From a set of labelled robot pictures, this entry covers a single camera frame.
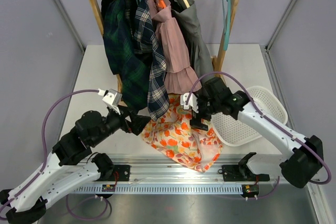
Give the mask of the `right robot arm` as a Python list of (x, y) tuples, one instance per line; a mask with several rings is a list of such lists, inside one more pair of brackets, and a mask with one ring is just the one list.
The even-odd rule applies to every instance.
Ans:
[(285, 157), (279, 167), (282, 176), (293, 186), (303, 188), (312, 182), (321, 168), (326, 168), (322, 141), (315, 135), (306, 137), (263, 112), (245, 88), (231, 92), (222, 78), (214, 77), (204, 83), (205, 95), (192, 91), (181, 96), (184, 109), (192, 110), (190, 124), (193, 128), (207, 130), (202, 120), (223, 114), (248, 125), (267, 139)]

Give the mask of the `grey skirt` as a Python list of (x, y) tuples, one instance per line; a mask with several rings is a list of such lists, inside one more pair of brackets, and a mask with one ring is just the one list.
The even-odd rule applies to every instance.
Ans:
[(172, 16), (177, 20), (187, 45), (191, 67), (198, 77), (212, 72), (212, 59), (202, 38), (195, 2), (188, 0), (189, 7), (186, 7), (183, 0), (169, 1), (171, 3)]

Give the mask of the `floral orange skirt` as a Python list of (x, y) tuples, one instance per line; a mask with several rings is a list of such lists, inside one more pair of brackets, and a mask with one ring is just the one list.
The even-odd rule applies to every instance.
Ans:
[(204, 173), (219, 158), (223, 144), (210, 122), (202, 121), (207, 131), (191, 127), (192, 110), (183, 109), (178, 94), (170, 94), (169, 98), (168, 111), (157, 121), (150, 121), (141, 137), (171, 160)]

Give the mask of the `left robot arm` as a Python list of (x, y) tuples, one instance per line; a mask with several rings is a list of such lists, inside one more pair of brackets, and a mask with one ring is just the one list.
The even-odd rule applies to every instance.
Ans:
[(16, 188), (1, 191), (2, 206), (10, 207), (6, 213), (8, 223), (34, 223), (80, 186), (118, 178), (115, 165), (106, 153), (96, 154), (85, 166), (80, 166), (80, 162), (117, 130), (139, 135), (150, 120), (123, 106), (119, 112), (110, 109), (107, 116), (98, 111), (84, 113), (53, 146), (46, 163)]

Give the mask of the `teal plastic hanger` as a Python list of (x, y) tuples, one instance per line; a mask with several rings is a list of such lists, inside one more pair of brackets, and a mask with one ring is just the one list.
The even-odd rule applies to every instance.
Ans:
[(223, 51), (226, 51), (229, 44), (229, 37), (230, 37), (230, 22), (231, 22), (231, 10), (232, 4), (231, 0), (222, 0), (222, 11), (223, 11), (223, 35), (224, 35), (224, 44), (223, 44)]

